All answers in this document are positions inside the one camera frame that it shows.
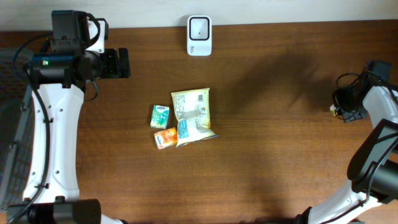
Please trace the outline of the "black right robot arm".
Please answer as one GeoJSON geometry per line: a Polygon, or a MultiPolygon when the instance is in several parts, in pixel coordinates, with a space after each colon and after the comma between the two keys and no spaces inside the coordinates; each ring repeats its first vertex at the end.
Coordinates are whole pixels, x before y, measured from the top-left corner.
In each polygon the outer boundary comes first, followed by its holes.
{"type": "Polygon", "coordinates": [[[360,214],[397,199],[397,87],[388,82],[391,65],[365,64],[347,86],[332,94],[330,111],[344,122],[369,116],[373,131],[351,158],[348,180],[329,199],[308,207],[294,223],[357,223],[360,214]]]}

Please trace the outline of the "yellow snack bag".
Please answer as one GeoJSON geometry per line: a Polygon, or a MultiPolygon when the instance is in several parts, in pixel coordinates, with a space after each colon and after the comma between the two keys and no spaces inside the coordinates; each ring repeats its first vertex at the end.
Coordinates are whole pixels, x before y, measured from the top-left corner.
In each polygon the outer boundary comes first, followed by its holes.
{"type": "Polygon", "coordinates": [[[217,137],[210,128],[210,89],[171,93],[177,119],[177,147],[217,137]]]}

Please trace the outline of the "orange tissue pack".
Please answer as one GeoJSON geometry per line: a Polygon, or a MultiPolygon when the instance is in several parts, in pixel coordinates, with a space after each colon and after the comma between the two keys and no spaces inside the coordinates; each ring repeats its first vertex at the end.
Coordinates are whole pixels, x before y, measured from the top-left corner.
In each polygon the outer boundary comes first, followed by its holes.
{"type": "Polygon", "coordinates": [[[176,145],[178,141],[177,129],[170,128],[154,133],[155,144],[157,149],[165,149],[176,145]]]}

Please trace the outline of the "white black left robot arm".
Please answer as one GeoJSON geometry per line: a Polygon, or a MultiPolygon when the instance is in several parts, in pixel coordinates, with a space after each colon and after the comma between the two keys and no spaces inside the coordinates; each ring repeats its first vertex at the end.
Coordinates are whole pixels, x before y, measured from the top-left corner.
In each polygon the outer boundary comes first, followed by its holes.
{"type": "Polygon", "coordinates": [[[17,77],[28,87],[9,155],[3,160],[2,209],[8,223],[113,223],[97,199],[80,198],[78,119],[86,85],[129,78],[125,48],[107,49],[109,25],[83,11],[53,11],[52,31],[17,77]]]}

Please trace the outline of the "green snack bag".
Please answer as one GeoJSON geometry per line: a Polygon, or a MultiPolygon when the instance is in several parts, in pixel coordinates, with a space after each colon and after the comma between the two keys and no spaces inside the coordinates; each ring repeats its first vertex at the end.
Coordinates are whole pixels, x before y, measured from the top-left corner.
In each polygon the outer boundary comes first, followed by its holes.
{"type": "Polygon", "coordinates": [[[330,112],[333,114],[333,116],[336,116],[336,107],[335,105],[330,106],[330,112]]]}

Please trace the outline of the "green Kleenex tissue pack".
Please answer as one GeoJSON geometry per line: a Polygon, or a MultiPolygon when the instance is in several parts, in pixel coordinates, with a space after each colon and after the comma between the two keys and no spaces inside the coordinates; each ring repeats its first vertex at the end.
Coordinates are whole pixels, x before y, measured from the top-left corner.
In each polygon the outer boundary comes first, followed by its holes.
{"type": "Polygon", "coordinates": [[[168,106],[154,105],[150,126],[152,128],[166,129],[169,122],[170,108],[168,106]]]}

